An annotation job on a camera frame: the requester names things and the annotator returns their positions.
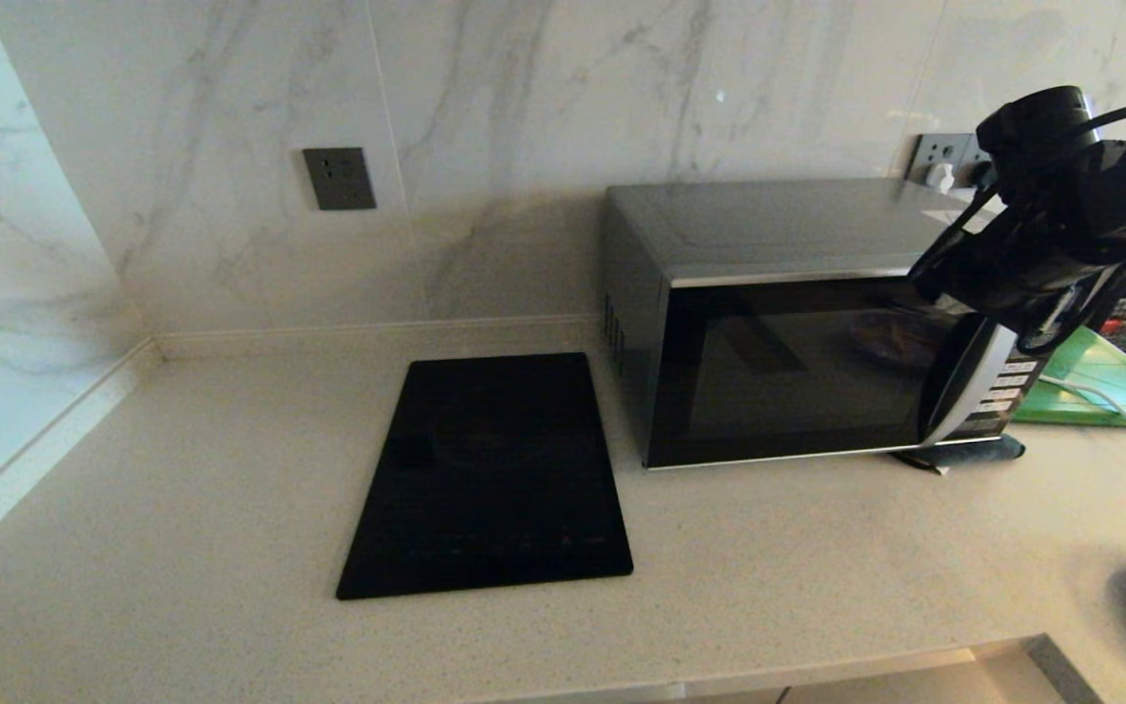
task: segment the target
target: silver microwave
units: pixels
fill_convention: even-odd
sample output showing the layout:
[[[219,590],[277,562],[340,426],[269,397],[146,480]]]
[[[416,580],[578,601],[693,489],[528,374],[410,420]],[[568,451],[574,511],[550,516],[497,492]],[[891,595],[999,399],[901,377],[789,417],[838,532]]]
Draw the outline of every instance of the silver microwave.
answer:
[[[962,205],[893,179],[608,188],[604,335],[645,466],[1000,436],[1044,360],[906,277]]]

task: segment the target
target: gray electrical socket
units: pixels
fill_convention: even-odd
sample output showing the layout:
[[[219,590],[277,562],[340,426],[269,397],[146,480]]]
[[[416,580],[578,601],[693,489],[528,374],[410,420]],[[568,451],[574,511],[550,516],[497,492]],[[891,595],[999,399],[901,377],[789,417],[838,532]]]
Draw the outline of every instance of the gray electrical socket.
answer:
[[[973,186],[971,173],[975,164],[988,160],[989,154],[975,142],[975,134],[921,134],[906,178],[924,182],[933,166],[953,164],[955,187],[965,188]]]
[[[303,149],[303,160],[315,189],[321,211],[367,211],[375,208],[376,196],[367,177],[363,149]]]

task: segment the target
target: induction cooktop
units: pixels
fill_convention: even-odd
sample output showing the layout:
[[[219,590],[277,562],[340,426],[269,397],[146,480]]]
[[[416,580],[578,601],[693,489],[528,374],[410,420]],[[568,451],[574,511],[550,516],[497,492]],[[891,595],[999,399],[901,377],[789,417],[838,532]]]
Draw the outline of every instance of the induction cooktop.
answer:
[[[338,598],[633,570],[582,353],[411,364]]]

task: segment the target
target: speckled beige countertop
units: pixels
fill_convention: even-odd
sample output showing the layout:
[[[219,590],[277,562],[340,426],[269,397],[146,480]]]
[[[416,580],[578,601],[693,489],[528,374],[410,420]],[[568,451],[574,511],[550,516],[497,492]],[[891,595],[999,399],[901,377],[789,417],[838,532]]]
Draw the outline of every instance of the speckled beige countertop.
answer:
[[[408,362],[564,349],[590,351],[634,574],[337,601]],[[589,324],[503,324],[169,362],[0,525],[0,701],[794,685],[1045,633],[1126,703],[1126,429],[1016,426],[1024,458],[948,478],[882,456],[646,473],[597,349]]]

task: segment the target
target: backsplash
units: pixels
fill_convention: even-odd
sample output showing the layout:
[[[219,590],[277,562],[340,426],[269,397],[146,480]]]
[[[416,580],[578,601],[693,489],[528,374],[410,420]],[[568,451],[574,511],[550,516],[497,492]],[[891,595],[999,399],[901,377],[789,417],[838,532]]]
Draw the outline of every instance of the backsplash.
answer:
[[[897,175],[1046,86],[1126,104],[1121,0],[0,0],[0,34],[164,333],[596,312],[608,184]],[[374,212],[309,195],[298,150],[345,145]]]
[[[0,467],[145,337],[0,44]]]

